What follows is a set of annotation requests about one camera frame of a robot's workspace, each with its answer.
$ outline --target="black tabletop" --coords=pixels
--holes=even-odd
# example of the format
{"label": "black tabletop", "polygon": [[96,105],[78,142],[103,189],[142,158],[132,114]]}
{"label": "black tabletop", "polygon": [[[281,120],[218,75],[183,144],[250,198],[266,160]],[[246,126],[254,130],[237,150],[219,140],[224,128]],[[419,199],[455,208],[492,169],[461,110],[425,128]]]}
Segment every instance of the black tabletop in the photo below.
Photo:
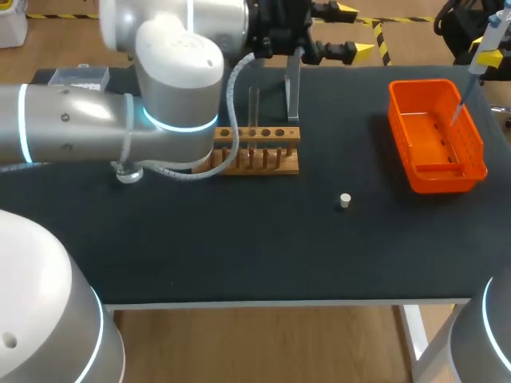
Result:
{"label": "black tabletop", "polygon": [[[109,90],[138,92],[132,71],[111,74]],[[2,174],[0,208],[52,231],[105,303],[468,298],[509,264],[511,152],[476,89],[486,180],[415,195],[386,113],[389,82],[421,77],[468,78],[461,67],[303,70],[298,176],[185,183],[146,171],[124,186],[108,164],[55,164]],[[241,74],[240,123],[251,85],[262,124],[285,125],[283,71]]]}

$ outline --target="test tube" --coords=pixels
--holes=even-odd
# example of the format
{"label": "test tube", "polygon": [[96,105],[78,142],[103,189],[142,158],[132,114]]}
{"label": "test tube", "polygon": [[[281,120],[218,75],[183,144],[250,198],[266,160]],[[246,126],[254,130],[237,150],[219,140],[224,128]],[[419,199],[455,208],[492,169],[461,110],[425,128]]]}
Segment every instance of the test tube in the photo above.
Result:
{"label": "test tube", "polygon": [[[255,130],[259,126],[259,88],[251,86],[248,89],[248,135],[254,136]],[[257,144],[248,143],[247,149],[257,149]]]}

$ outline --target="white container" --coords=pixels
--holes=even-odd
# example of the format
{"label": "white container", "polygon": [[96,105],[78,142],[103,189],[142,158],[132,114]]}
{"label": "white container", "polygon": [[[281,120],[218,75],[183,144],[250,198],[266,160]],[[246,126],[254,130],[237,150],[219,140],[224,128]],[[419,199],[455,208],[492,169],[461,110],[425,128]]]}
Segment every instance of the white container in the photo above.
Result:
{"label": "white container", "polygon": [[26,0],[0,2],[0,48],[20,46],[25,42],[28,29],[25,10]]}

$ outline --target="orange plastic tray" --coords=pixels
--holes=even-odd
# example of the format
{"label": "orange plastic tray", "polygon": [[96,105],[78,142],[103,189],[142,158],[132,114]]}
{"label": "orange plastic tray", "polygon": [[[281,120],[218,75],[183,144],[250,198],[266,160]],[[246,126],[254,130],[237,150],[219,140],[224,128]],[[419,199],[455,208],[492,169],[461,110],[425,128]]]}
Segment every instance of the orange plastic tray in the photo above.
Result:
{"label": "orange plastic tray", "polygon": [[394,81],[389,121],[411,187],[417,193],[467,192],[486,177],[483,142],[461,97],[446,79]]}

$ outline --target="wooden floor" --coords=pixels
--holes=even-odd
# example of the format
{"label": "wooden floor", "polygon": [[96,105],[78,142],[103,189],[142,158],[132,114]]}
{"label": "wooden floor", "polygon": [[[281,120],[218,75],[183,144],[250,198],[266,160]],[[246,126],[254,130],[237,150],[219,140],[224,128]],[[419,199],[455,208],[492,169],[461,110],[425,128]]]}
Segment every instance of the wooden floor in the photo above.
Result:
{"label": "wooden floor", "polygon": [[[435,16],[445,0],[344,0],[362,17]],[[30,0],[33,14],[95,14],[92,0]],[[316,39],[375,44],[361,24],[316,25]],[[430,23],[388,23],[383,34],[394,65],[450,65],[453,60]],[[276,58],[269,65],[282,65]],[[31,20],[26,44],[0,50],[0,83],[30,81],[37,68],[127,66],[109,52],[98,22]],[[324,65],[337,65],[325,62]],[[382,65],[375,49],[361,65]],[[511,105],[509,84],[486,85],[492,102]],[[448,306],[425,306],[431,338],[449,315]],[[391,307],[181,310],[127,312],[121,332],[128,383],[410,381],[409,366]],[[437,383],[451,382],[448,371]]]}

